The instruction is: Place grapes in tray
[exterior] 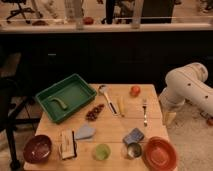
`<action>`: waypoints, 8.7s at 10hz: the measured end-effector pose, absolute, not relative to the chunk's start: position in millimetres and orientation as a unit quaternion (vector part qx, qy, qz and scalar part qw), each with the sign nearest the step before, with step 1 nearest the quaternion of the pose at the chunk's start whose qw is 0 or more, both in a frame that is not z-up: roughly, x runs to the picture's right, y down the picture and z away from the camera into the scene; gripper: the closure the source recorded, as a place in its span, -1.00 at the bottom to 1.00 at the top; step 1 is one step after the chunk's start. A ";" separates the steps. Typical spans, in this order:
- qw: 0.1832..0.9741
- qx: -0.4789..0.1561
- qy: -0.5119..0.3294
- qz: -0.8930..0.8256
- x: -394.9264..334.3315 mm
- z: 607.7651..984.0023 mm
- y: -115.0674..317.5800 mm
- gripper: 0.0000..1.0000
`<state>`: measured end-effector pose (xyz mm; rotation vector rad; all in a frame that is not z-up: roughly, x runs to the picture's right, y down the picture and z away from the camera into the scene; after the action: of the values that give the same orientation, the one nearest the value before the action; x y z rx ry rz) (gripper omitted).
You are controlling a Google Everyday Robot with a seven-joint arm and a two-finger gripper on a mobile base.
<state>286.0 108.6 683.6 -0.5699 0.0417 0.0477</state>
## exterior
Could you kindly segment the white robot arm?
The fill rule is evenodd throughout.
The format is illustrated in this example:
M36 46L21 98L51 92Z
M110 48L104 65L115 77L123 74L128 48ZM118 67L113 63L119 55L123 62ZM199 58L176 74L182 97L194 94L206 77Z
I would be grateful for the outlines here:
M166 87L159 95L162 122L169 125L186 100L213 117L213 88L205 84L207 68L198 62L175 68L166 74Z

